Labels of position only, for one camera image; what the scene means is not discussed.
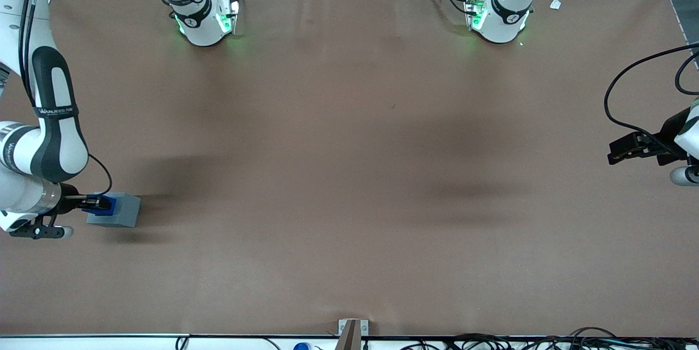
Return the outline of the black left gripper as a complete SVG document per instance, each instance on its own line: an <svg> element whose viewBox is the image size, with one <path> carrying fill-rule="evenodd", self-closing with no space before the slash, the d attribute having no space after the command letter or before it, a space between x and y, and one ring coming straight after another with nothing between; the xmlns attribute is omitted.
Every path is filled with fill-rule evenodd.
<svg viewBox="0 0 699 350"><path fill-rule="evenodd" d="M665 153L659 149L659 144L648 135L634 131L622 138L619 138L609 144L609 154L607 161L609 165L616 165L624 160L633 158L648 158L657 156L657 164L659 166L669 165L677 161L686 161L689 165L694 165L694 159L687 152L674 143L674 139L684 127L691 109L680 111L674 116L669 117L661 127L657 134L657 138L665 143L669 148L672 148L674 153L669 149Z"/></svg>

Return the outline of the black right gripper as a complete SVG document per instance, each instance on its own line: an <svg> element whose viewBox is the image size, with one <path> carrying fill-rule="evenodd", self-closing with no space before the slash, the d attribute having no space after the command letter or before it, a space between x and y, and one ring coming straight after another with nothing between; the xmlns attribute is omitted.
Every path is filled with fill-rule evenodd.
<svg viewBox="0 0 699 350"><path fill-rule="evenodd" d="M90 214L114 214L113 203L99 203L102 194L82 195L75 186L70 184L60 184L60 190L58 214L65 214L76 208Z"/></svg>

